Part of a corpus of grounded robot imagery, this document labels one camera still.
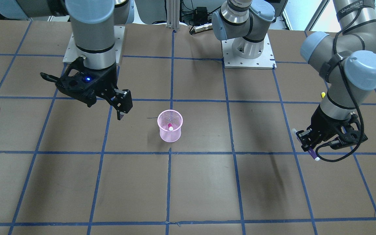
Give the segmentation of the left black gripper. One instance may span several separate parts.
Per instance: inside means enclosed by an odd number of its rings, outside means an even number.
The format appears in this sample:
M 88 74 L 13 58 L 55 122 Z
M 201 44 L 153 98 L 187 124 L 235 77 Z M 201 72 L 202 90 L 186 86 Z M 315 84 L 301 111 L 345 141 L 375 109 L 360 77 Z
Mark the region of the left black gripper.
M 331 149 L 341 149 L 354 146 L 361 138 L 361 124 L 357 114 L 352 114 L 346 119 L 333 119 L 317 107 L 311 117 L 311 124 L 307 130 L 296 130 L 296 137 L 301 143 L 304 152 L 315 153 L 315 147 L 323 141 L 336 137 L 330 145 Z

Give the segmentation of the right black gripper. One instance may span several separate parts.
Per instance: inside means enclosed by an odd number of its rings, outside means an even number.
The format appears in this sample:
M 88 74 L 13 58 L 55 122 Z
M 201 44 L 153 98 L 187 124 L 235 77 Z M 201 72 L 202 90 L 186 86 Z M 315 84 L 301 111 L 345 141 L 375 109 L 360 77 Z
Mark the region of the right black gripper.
M 84 65 L 83 56 L 69 64 L 64 74 L 55 78 L 57 89 L 63 94 L 85 103 L 88 107 L 94 105 L 97 98 L 103 98 L 117 112 L 117 119 L 133 108 L 131 91 L 117 88 L 116 66 L 95 70 Z

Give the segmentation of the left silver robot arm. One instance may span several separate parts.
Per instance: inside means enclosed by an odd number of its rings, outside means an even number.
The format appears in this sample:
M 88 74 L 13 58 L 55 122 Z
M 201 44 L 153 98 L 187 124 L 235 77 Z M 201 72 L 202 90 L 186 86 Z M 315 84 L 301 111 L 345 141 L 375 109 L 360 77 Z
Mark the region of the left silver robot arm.
M 335 0 L 341 30 L 309 35 L 300 54 L 330 84 L 306 130 L 295 131 L 304 151 L 330 146 L 341 149 L 367 140 L 358 107 L 376 89 L 376 15 L 374 0 Z M 275 17 L 264 0 L 227 0 L 213 13 L 218 40 L 234 39 L 237 55 L 257 58 Z

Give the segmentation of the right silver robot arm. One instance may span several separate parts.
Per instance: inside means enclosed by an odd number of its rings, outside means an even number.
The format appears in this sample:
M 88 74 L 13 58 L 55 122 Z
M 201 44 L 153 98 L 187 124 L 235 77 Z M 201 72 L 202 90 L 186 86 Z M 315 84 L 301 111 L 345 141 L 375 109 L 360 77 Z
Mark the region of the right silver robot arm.
M 77 58 L 60 77 L 40 75 L 88 107 L 97 98 L 106 100 L 116 110 L 118 120 L 133 103 L 131 91 L 117 86 L 115 16 L 122 14 L 117 22 L 125 25 L 130 22 L 130 12 L 130 0 L 0 0 L 0 13 L 6 18 L 69 16 Z

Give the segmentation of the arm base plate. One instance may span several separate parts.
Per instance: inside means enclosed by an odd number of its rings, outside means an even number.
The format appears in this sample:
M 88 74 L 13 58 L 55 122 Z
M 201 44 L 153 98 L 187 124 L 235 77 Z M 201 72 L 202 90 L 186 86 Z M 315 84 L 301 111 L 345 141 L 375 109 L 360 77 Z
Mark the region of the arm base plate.
M 122 47 L 124 42 L 125 27 L 124 26 L 115 26 L 114 27 L 114 36 L 115 36 L 115 56 L 116 56 L 116 65 L 119 65 L 121 62 Z M 75 45 L 74 34 L 71 34 L 67 49 L 64 54 L 63 62 L 70 64 L 80 55 L 84 55 L 77 46 Z
M 268 34 L 258 43 L 244 38 L 223 40 L 221 49 L 225 68 L 271 70 L 277 67 Z

